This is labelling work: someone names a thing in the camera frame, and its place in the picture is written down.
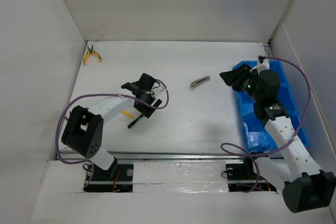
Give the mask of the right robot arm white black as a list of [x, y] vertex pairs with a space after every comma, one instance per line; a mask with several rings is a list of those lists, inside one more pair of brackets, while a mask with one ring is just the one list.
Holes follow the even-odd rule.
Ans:
[[278, 100], [278, 74], [267, 63], [253, 68], [244, 63], [219, 76], [227, 86], [253, 100], [256, 118], [277, 144], [287, 165], [283, 169], [270, 159], [271, 153], [258, 153], [253, 155], [254, 160], [243, 164], [243, 174], [267, 179], [281, 192], [293, 213], [328, 207], [335, 190], [335, 175], [314, 161], [294, 130], [289, 112]]

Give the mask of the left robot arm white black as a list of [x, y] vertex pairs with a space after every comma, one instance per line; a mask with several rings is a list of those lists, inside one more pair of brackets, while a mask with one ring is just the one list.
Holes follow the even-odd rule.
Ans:
[[104, 100], [89, 106], [69, 105], [69, 118], [61, 142], [91, 163], [90, 173], [99, 172], [105, 180], [117, 175], [118, 160], [102, 147], [103, 127], [121, 112], [135, 108], [146, 118], [166, 106], [158, 98], [166, 85], [143, 73], [138, 81], [123, 84], [117, 93], [104, 93]]

